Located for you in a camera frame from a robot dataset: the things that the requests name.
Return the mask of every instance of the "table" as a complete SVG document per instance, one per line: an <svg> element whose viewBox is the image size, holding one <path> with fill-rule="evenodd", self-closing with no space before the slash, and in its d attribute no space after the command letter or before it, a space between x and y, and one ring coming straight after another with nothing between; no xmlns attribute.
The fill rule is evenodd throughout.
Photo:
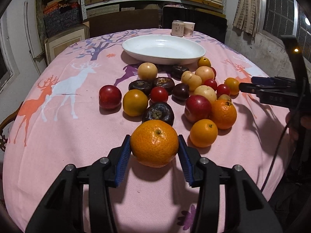
<svg viewBox="0 0 311 233"><path fill-rule="evenodd" d="M7 210L22 230L64 166L88 166L107 156L141 123L139 117L124 115L122 108L110 114L101 112L98 91L112 84L122 95L127 92L141 62L122 51L122 42L144 34L169 35L170 30L130 30L76 43L57 56L32 87L11 129L3 169ZM250 82L252 76L266 76L244 56L211 37L195 32L189 39L206 49L218 83L228 77ZM194 71L196 64L189 68ZM173 127L187 139L191 125L182 117L184 106L171 97L168 103L175 113ZM246 93L240 93L233 103L238 112L236 123L231 130L220 131L215 143L200 153L220 166L242 165L261 187L288 110L262 105L256 96ZM264 190L267 199L289 162L288 144L285 136ZM224 188L220 190L218 231L222 232ZM153 169L131 157L124 182L110 190L119 232L190 232L198 191L185 182L178 158ZM85 231L90 232L86 195L84 201Z"/></svg>

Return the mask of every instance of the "framed picture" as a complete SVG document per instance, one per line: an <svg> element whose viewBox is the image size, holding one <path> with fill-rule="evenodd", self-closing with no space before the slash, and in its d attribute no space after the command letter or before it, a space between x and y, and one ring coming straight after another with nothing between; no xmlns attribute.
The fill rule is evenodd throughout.
<svg viewBox="0 0 311 233"><path fill-rule="evenodd" d="M48 65L68 46L90 38L89 27L81 24L70 28L45 41L45 54Z"/></svg>

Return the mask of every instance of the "white plate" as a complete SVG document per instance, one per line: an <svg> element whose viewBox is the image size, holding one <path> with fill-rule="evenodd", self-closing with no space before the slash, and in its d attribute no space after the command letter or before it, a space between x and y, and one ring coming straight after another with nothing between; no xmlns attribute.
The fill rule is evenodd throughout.
<svg viewBox="0 0 311 233"><path fill-rule="evenodd" d="M137 60L161 65L191 64L205 55L205 49L198 43L169 35L133 37L124 41L122 47Z"/></svg>

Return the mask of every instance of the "paper cup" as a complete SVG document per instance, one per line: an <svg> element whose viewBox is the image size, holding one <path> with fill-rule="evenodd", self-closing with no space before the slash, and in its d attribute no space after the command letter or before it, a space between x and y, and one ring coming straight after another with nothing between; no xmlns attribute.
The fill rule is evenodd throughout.
<svg viewBox="0 0 311 233"><path fill-rule="evenodd" d="M184 22L184 24L185 24L185 30L183 32L183 35L185 37L191 37L193 35L193 30L194 30L195 23Z"/></svg>

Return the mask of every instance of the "metal screw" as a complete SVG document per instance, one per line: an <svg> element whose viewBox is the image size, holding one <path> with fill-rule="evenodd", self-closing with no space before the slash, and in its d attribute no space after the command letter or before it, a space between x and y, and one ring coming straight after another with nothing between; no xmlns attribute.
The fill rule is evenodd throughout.
<svg viewBox="0 0 311 233"><path fill-rule="evenodd" d="M202 164L207 164L208 162L209 162L209 160L208 160L208 158L200 158L200 162L202 163Z"/></svg>
<svg viewBox="0 0 311 233"><path fill-rule="evenodd" d="M243 167L240 166L240 165L235 165L235 166L234 166L234 169L235 169L236 171L240 172L240 171L243 170Z"/></svg>
<svg viewBox="0 0 311 233"><path fill-rule="evenodd" d="M103 157L99 160L99 162L101 162L102 164L107 164L109 162L109 158Z"/></svg>
<svg viewBox="0 0 311 233"><path fill-rule="evenodd" d="M66 165L66 171L72 171L75 168L73 164Z"/></svg>

